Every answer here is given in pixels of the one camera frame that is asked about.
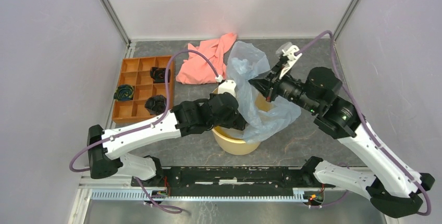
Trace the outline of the yellow trash bin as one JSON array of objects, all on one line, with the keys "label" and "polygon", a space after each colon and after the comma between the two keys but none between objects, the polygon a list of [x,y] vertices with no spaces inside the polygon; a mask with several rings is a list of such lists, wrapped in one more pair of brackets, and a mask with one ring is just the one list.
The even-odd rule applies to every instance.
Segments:
[{"label": "yellow trash bin", "polygon": [[[258,109],[269,111],[273,108],[271,103],[267,102],[262,95],[258,95],[255,100],[255,105]],[[232,155],[246,155],[255,151],[261,142],[246,143],[244,140],[236,139],[229,136],[221,127],[212,129],[212,133],[217,144],[227,153]]]}]

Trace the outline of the blue plastic trash bag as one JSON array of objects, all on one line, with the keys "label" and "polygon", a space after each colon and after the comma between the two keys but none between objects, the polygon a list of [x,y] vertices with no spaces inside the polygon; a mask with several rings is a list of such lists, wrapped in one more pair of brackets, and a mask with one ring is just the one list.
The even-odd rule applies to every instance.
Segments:
[{"label": "blue plastic trash bag", "polygon": [[243,131],[227,129],[226,133],[247,144],[269,139],[301,116],[301,108],[278,97],[269,103],[249,80],[270,71],[266,54],[251,43],[237,41],[229,54],[226,76],[236,83],[238,111],[247,122]]}]

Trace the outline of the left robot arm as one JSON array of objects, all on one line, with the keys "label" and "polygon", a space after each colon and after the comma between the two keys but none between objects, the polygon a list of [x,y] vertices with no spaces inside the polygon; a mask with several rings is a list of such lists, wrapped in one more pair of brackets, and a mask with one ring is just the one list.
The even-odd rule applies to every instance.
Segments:
[{"label": "left robot arm", "polygon": [[88,142],[90,176],[104,179],[122,174],[158,186],[164,179],[159,159],[135,156],[131,151],[162,140],[202,134],[218,126],[244,130],[247,122],[238,108],[236,98],[225,92],[184,101],[160,116],[123,128],[104,130],[99,125],[92,126]]}]

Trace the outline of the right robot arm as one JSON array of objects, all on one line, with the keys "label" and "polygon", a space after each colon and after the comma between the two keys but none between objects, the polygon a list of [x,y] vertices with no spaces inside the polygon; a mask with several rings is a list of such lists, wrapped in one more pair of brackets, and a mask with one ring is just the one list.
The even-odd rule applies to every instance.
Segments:
[{"label": "right robot arm", "polygon": [[300,81],[283,73],[282,65],[277,64],[249,82],[268,102],[281,97],[309,111],[321,131],[370,169],[357,172],[313,156],[301,168],[305,185],[329,184],[356,193],[392,218],[420,214],[421,206],[429,203],[427,193],[435,178],[413,170],[392,153],[355,106],[338,95],[342,82],[331,69],[315,67]]}]

